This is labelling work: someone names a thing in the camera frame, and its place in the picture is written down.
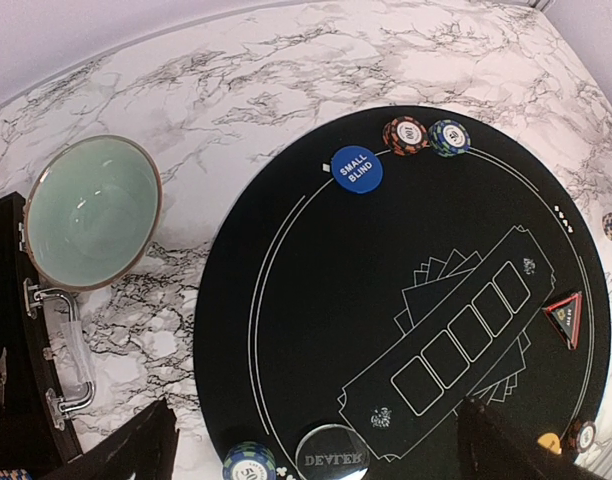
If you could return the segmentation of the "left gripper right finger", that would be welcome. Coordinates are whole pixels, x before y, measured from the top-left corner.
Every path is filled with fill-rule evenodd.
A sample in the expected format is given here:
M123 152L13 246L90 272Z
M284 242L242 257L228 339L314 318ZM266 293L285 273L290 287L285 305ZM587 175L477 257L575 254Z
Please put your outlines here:
M599 476L528 440L480 400L458 410L457 458L462 479L597 479Z

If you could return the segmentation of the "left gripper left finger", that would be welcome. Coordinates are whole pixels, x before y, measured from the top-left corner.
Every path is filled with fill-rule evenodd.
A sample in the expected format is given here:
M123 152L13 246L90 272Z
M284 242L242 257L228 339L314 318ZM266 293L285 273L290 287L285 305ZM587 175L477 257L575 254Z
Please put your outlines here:
M93 449L46 474L64 480L171 480L178 446L177 417L156 400Z

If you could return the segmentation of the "orange big blind button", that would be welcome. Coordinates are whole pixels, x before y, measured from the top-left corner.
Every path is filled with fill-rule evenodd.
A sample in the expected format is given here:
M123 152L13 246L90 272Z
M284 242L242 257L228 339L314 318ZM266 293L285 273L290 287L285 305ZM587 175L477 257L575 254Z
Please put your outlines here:
M555 454L555 455L561 455L562 454L562 447L561 447L561 441L560 438L557 434L553 433L553 432L547 432L542 434L538 440L537 443L543 447L544 449L548 450L549 452Z

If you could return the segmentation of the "red chip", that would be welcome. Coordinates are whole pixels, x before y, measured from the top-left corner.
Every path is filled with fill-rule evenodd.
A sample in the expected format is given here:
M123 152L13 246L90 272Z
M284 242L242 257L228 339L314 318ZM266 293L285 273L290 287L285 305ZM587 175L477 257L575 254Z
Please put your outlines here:
M399 156L414 155L430 146L426 128L411 116L399 116L385 124L382 139Z
M596 425L591 420L576 420L571 426L569 444L577 453L585 453L595 441Z

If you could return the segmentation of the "green chip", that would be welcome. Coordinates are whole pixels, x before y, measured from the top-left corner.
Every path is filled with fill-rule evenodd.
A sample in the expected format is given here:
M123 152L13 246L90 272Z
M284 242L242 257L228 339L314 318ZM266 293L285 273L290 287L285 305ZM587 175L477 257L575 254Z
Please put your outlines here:
M276 461L273 453L255 441L232 447L223 461L224 480L275 480Z
M428 137L432 150L444 158L465 154L471 148L470 134L455 120L436 121L429 127Z

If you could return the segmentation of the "red black triangle all-in marker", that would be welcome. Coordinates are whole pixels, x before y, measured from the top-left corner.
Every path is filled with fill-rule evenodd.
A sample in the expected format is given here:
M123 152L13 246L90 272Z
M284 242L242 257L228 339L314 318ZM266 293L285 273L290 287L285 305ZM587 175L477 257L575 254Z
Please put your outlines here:
M570 351L578 347L583 294L570 293L542 308L542 312Z

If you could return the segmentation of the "blue small blind button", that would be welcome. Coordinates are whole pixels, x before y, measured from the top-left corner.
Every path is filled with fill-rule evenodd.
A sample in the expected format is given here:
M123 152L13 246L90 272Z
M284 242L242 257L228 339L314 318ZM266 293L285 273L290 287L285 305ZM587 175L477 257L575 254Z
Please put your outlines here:
M331 160L331 173L345 190L367 194L377 189L384 175L380 159L371 150L351 145L338 150Z

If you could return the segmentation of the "black poker chip case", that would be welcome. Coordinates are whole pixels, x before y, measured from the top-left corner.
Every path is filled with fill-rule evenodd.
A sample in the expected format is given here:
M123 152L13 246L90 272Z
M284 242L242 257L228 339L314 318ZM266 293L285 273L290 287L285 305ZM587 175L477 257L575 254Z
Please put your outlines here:
M81 453L74 429L54 427L45 393L61 391L48 347L44 319L26 312L23 282L38 274L20 250L25 199L0 198L0 470L25 470L39 479Z

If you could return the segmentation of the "clear round dealer button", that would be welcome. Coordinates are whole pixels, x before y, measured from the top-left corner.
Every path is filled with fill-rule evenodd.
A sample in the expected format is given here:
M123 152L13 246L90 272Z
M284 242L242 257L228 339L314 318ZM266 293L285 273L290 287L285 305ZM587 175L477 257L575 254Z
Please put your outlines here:
M363 439L341 424L319 426L299 442L295 463L301 479L364 479L371 463L370 451Z

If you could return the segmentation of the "round black poker mat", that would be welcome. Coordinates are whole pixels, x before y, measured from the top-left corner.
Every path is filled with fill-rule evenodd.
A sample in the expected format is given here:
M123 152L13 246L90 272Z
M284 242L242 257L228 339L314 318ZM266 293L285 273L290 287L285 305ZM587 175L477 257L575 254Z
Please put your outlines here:
M294 476L302 438L354 430L377 479L455 479L457 411L478 396L527 439L595 420L611 319L597 247L540 158L462 117L471 152L393 153L385 124L445 110L354 113L288 146L249 183L212 245L194 370L218 455L266 445ZM361 146L380 186L342 188L333 155ZM578 347L542 312L581 291Z

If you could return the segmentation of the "pale green ceramic bowl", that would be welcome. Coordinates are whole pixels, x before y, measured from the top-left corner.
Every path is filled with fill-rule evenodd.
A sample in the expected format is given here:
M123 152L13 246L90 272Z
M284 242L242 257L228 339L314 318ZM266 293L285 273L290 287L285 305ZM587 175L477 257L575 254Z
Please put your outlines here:
M95 290L139 262L163 202L158 168L136 142L97 135L60 151L33 185L26 251L53 285Z

